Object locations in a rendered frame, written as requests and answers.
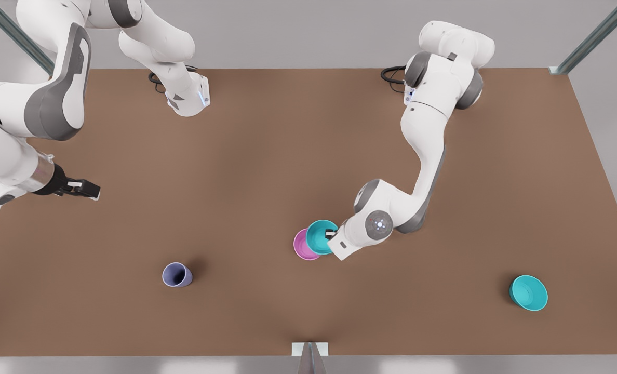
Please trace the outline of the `teal blue bowl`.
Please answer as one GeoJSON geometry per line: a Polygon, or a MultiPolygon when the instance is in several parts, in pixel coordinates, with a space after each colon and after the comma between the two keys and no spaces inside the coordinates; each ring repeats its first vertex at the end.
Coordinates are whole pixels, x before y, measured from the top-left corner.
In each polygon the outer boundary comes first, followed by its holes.
{"type": "Polygon", "coordinates": [[[508,289],[511,300],[530,312],[538,312],[548,303],[548,292],[543,282],[532,275],[520,275],[508,289]]]}
{"type": "Polygon", "coordinates": [[[328,246],[328,240],[325,239],[326,228],[338,228],[334,222],[329,220],[317,220],[308,227],[306,233],[306,241],[311,250],[320,256],[332,254],[332,250],[328,246]]]}

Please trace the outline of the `silver frame post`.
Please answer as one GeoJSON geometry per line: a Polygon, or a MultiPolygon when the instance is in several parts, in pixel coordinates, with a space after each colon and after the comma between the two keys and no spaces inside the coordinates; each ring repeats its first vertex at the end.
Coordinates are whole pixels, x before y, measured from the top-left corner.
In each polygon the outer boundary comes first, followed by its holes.
{"type": "Polygon", "coordinates": [[[328,342],[294,342],[291,355],[300,358],[298,374],[327,374],[323,356],[328,356],[328,342]]]}
{"type": "Polygon", "coordinates": [[[558,66],[548,67],[550,74],[568,74],[584,61],[617,28],[617,6],[558,66]]]}
{"type": "Polygon", "coordinates": [[[36,45],[31,38],[14,22],[14,20],[0,8],[0,29],[11,38],[24,52],[26,52],[45,73],[52,76],[54,62],[36,45]]]}

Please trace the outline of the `pink bowl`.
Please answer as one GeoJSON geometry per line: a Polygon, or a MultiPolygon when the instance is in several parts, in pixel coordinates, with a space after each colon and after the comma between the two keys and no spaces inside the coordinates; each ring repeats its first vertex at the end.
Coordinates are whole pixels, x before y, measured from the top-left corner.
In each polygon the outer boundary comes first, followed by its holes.
{"type": "Polygon", "coordinates": [[[299,258],[306,260],[306,261],[312,261],[312,260],[316,260],[320,258],[320,255],[313,252],[311,248],[309,247],[309,245],[307,244],[307,241],[306,241],[307,231],[308,231],[308,228],[304,228],[303,230],[297,232],[293,240],[293,248],[297,256],[299,256],[299,258]]]}

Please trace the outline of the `purple cup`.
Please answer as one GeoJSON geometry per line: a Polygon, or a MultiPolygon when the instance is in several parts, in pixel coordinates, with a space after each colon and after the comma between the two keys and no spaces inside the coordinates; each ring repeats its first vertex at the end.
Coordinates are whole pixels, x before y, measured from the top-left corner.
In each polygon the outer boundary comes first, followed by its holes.
{"type": "Polygon", "coordinates": [[[193,274],[183,263],[173,262],[164,268],[162,282],[168,287],[185,287],[193,280],[193,274]]]}

